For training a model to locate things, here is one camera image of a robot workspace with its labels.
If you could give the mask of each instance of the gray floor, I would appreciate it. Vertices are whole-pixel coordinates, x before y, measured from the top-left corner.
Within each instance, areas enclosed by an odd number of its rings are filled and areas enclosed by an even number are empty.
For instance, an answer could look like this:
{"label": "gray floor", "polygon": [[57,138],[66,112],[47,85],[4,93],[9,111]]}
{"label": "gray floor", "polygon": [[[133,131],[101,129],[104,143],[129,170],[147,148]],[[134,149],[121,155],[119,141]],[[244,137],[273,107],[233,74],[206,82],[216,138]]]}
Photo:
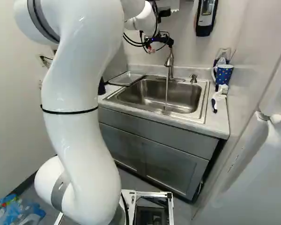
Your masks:
{"label": "gray floor", "polygon": [[[130,189],[136,191],[162,191],[156,187],[149,185],[148,183],[140,180],[139,178],[119,169],[119,173],[122,181],[123,189]],[[41,208],[45,210],[46,216],[43,219],[44,225],[53,225],[55,219],[57,218],[58,211],[44,203],[36,194],[34,187],[27,189],[21,196],[25,199],[31,199],[35,202],[38,202],[41,205]],[[177,198],[174,198],[174,224],[175,225],[190,225],[191,224],[191,214],[193,207]],[[76,225],[77,223],[73,222],[69,218],[65,218],[62,222],[62,225]]]}

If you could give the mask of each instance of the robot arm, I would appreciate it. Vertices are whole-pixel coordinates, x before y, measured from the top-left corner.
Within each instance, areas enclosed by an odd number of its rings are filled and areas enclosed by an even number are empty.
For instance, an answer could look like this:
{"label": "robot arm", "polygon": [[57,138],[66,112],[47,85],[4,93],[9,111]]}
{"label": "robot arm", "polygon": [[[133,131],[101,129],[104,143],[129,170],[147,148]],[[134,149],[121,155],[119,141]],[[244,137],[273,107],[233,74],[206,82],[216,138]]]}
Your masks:
{"label": "robot arm", "polygon": [[15,0],[15,19],[26,36],[59,43],[42,86],[44,120],[58,156],[41,166],[35,188],[48,204],[82,225],[109,224],[119,204],[120,177],[99,130],[97,90],[120,46],[124,21],[152,35],[155,18],[148,4]]}

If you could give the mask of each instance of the cabinet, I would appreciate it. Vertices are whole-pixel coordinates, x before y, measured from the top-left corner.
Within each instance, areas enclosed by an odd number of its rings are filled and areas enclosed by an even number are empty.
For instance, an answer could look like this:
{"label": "cabinet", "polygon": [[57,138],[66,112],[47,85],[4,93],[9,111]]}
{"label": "cabinet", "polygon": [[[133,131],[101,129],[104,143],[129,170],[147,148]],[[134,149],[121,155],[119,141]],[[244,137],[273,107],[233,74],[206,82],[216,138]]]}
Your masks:
{"label": "cabinet", "polygon": [[99,122],[210,160],[218,139],[99,107]]}
{"label": "cabinet", "polygon": [[208,160],[102,123],[100,129],[117,163],[192,199]]}
{"label": "cabinet", "polygon": [[145,149],[146,176],[189,199],[195,194],[208,161],[165,145]]}
{"label": "cabinet", "polygon": [[100,123],[103,139],[117,163],[126,166],[140,175],[144,173],[145,142],[125,131]]}

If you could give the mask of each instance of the sink basin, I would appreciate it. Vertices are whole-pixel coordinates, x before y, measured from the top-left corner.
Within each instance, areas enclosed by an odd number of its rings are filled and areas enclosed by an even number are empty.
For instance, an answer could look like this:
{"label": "sink basin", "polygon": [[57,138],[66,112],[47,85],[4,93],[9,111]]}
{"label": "sink basin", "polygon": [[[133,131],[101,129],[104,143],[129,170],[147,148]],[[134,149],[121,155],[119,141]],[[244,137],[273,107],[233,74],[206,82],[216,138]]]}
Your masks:
{"label": "sink basin", "polygon": [[165,107],[166,80],[160,79],[160,76],[147,75],[132,86],[119,89],[105,100],[204,123],[207,105],[204,98],[207,84],[209,81],[203,80],[198,80],[194,84],[190,83],[190,79],[186,79],[185,82],[170,81]]}
{"label": "sink basin", "polygon": [[[167,111],[192,113],[197,110],[202,88],[198,85],[169,82]],[[116,98],[122,102],[165,109],[166,81],[144,79],[124,89]]]}

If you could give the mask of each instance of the wall-mounted soap dispenser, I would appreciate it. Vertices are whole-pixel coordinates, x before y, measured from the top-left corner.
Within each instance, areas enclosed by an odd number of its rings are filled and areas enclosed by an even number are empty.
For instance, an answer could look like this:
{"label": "wall-mounted soap dispenser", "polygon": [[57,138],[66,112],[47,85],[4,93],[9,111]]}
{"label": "wall-mounted soap dispenser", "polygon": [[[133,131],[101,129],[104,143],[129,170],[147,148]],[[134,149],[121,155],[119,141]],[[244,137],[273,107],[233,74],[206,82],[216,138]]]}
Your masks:
{"label": "wall-mounted soap dispenser", "polygon": [[196,34],[198,37],[209,36],[215,22],[218,0],[199,0],[196,17]]}

